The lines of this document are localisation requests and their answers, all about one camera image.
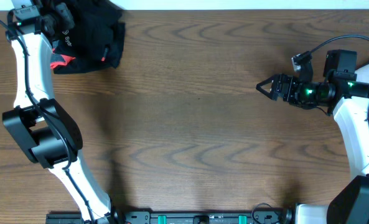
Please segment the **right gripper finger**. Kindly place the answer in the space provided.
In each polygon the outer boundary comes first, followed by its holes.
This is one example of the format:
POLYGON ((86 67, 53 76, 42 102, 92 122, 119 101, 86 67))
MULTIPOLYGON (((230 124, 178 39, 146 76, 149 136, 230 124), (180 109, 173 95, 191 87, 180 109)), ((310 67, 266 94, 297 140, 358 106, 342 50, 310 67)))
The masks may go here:
POLYGON ((276 101, 278 99, 278 93, 275 92, 273 89, 269 91, 262 88, 262 86, 257 85, 256 89, 262 93, 264 96, 267 96, 269 99, 276 101))
POLYGON ((280 78, 280 74, 275 74, 272 75, 271 77, 267 78, 266 80, 263 80, 262 82, 258 83, 256 85, 256 89, 257 90, 263 90, 264 86, 269 86, 269 88, 271 88, 272 90, 274 90, 276 88, 276 83, 280 78))

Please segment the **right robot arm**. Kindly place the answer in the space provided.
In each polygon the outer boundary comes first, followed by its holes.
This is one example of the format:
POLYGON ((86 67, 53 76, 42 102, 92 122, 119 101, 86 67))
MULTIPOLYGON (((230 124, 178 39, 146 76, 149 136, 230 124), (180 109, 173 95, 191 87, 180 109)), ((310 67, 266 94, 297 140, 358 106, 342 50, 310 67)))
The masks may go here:
POLYGON ((311 56, 292 58, 298 76, 276 74, 256 89, 304 110, 327 108, 339 126, 350 166, 350 183, 326 206, 299 204, 280 223, 369 223, 369 83, 357 79, 357 54, 330 50, 323 82, 313 82, 311 56))

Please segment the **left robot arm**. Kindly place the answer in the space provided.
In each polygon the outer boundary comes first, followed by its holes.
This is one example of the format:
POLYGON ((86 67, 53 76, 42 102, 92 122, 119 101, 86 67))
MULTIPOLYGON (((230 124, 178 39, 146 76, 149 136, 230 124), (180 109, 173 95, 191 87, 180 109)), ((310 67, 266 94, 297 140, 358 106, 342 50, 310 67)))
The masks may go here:
POLYGON ((83 158, 81 132, 54 98, 50 69, 56 34, 74 26, 66 4, 13 1, 6 37, 17 63, 13 110, 2 114, 8 133, 28 160, 56 176, 80 209, 81 223, 118 223, 109 195, 83 158))

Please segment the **black shirt with white logo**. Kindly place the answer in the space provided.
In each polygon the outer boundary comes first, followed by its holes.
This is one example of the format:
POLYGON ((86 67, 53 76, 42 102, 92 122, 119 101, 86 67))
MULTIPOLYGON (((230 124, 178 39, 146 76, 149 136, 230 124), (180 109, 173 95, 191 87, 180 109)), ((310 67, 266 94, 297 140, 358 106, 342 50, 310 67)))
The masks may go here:
POLYGON ((123 54, 125 23, 122 8, 105 0, 64 1, 74 27, 58 35, 54 53, 76 59, 119 64, 123 54))

